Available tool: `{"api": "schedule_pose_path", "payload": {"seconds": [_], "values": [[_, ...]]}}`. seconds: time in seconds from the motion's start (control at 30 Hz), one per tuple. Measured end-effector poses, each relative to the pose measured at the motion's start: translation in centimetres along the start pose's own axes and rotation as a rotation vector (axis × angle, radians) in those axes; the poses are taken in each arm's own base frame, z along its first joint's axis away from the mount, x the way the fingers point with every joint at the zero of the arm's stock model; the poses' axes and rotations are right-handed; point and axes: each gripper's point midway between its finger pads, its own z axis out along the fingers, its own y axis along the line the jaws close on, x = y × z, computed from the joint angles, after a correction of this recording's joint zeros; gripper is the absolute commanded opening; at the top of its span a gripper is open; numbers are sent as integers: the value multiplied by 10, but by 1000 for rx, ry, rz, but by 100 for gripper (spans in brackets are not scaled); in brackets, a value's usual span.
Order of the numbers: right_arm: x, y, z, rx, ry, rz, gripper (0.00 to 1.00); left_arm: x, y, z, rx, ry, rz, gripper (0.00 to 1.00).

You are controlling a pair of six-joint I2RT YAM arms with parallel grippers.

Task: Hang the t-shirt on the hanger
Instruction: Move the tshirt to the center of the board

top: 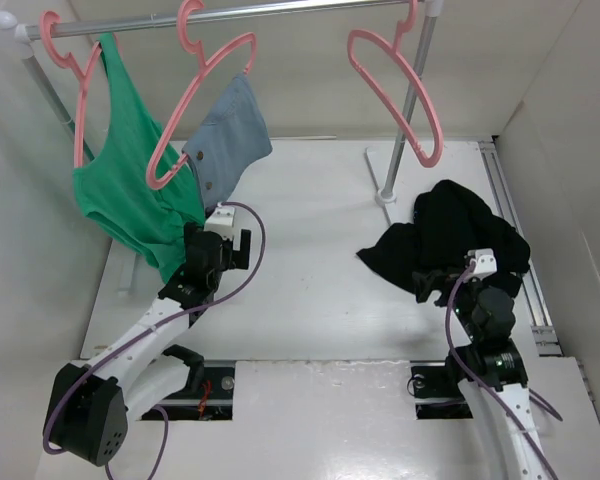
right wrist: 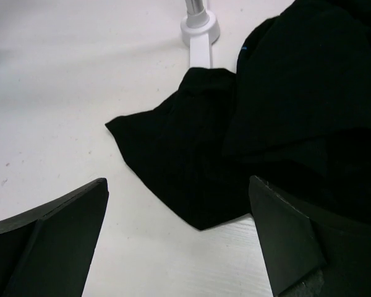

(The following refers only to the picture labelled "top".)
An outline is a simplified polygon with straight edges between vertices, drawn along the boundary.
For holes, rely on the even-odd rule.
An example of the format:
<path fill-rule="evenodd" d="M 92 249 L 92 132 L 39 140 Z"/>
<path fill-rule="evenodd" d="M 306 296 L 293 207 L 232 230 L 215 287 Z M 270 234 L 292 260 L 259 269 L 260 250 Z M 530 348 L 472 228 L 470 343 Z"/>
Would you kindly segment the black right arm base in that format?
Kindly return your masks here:
<path fill-rule="evenodd" d="M 414 365 L 407 392 L 415 399 L 417 420 L 471 419 L 472 414 L 456 384 L 441 365 Z"/>

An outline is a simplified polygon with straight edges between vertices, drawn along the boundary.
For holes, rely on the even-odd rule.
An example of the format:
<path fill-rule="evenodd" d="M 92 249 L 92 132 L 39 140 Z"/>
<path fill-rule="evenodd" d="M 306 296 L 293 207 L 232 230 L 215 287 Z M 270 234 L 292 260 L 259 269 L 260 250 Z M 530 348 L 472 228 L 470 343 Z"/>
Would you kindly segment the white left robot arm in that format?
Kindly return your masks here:
<path fill-rule="evenodd" d="M 46 453 L 104 466 L 131 422 L 175 392 L 188 397 L 200 390 L 203 357 L 175 341 L 220 304 L 224 272 L 248 269 L 251 236 L 248 229 L 227 238 L 185 229 L 186 260 L 141 318 L 100 354 L 56 374 L 43 428 Z"/>

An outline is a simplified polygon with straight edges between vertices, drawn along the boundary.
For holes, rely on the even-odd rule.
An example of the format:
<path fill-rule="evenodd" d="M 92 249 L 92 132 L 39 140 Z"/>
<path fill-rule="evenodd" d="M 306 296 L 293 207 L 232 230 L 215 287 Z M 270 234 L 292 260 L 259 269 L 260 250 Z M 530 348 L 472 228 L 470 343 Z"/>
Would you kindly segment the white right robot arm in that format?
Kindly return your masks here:
<path fill-rule="evenodd" d="M 514 301 L 472 272 L 452 269 L 414 276 L 418 301 L 441 291 L 444 327 L 457 319 L 468 344 L 448 345 L 441 365 L 416 365 L 407 383 L 419 399 L 419 412 L 456 416 L 471 414 L 497 479 L 554 479 L 544 454 L 531 407 L 537 405 L 560 420 L 561 415 L 530 389 L 519 350 L 511 338 L 516 323 Z"/>

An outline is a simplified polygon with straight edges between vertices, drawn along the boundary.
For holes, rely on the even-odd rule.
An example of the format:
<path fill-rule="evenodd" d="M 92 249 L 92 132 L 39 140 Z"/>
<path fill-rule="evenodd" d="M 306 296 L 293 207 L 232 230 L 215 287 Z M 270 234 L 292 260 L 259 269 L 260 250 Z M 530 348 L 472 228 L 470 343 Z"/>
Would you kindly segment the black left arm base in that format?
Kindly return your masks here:
<path fill-rule="evenodd" d="M 167 348 L 161 358 L 189 368 L 184 387 L 161 401 L 170 421 L 230 421 L 233 418 L 236 362 L 205 360 L 183 346 Z"/>

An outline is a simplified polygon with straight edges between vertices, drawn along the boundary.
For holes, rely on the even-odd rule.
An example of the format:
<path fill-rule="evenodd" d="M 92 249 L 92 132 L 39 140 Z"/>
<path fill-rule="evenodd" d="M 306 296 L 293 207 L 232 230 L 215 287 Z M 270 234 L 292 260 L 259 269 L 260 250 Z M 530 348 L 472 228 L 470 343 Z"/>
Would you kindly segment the black t shirt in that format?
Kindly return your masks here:
<path fill-rule="evenodd" d="M 515 298 L 521 287 L 517 274 L 527 267 L 524 247 L 510 225 L 478 195 L 442 180 L 417 196 L 411 223 L 391 225 L 374 246 L 359 250 L 357 256 L 372 272 L 414 295 L 414 271 L 441 270 L 448 280 L 464 270 L 469 250 L 490 248 L 498 270 L 484 281 Z M 446 283 L 435 304 L 444 306 L 447 300 Z"/>

